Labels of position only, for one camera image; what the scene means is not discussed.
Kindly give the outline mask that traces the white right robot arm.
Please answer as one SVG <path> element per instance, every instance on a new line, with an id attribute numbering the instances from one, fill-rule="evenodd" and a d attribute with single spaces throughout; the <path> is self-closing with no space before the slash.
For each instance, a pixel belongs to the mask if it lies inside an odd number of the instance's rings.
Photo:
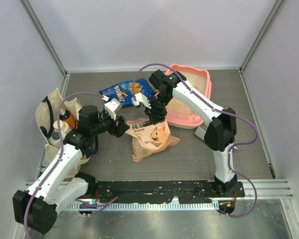
<path id="1" fill-rule="evenodd" d="M 161 70 L 157 70 L 151 74 L 149 82 L 158 90 L 155 99 L 151 99 L 145 109 L 152 124 L 165 120 L 165 107 L 172 98 L 186 104 L 206 124 L 207 130 L 203 139 L 213 151 L 216 165 L 213 193 L 222 197 L 228 196 L 237 183 L 237 175 L 230 169 L 231 147 L 237 133 L 234 110 L 225 110 L 211 102 L 179 72 L 165 75 Z"/>

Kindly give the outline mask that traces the pink cat litter bag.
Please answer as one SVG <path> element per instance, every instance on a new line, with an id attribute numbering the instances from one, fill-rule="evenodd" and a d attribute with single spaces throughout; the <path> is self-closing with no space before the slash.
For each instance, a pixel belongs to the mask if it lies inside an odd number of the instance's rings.
<path id="1" fill-rule="evenodd" d="M 167 121 L 159 122 L 140 129 L 132 129 L 132 125 L 150 121 L 146 118 L 129 120 L 130 128 L 125 132 L 132 137 L 132 160 L 139 162 L 146 157 L 164 151 L 180 142 L 180 139 L 171 135 Z"/>

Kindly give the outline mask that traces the black bag clip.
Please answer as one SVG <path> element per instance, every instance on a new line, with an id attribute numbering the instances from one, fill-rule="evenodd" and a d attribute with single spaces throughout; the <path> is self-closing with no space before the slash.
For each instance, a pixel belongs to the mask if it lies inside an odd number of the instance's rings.
<path id="1" fill-rule="evenodd" d="M 150 125 L 153 125 L 153 123 L 151 123 L 150 121 L 140 122 L 140 123 L 133 124 L 132 129 L 140 129 Z"/>

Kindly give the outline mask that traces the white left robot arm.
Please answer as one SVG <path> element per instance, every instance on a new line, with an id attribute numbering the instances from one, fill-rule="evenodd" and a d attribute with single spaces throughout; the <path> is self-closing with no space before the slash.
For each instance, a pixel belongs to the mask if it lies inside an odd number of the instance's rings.
<path id="1" fill-rule="evenodd" d="M 80 196 L 92 198 L 96 193 L 95 177 L 75 176 L 63 189 L 59 186 L 70 169 L 95 144 L 98 135 L 108 132 L 121 137 L 129 126 L 123 116 L 98 111 L 93 105 L 79 111 L 77 127 L 67 133 L 61 149 L 43 174 L 27 190 L 18 190 L 12 197 L 15 221 L 25 230 L 41 234 L 49 232 L 57 216 L 69 203 Z"/>

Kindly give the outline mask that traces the metal litter scoop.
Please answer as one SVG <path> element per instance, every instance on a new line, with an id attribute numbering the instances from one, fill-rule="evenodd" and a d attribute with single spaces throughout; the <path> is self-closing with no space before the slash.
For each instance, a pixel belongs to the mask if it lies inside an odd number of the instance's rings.
<path id="1" fill-rule="evenodd" d="M 207 127 L 199 126 L 195 131 L 195 135 L 200 139 L 204 139 L 206 131 L 207 131 Z"/>

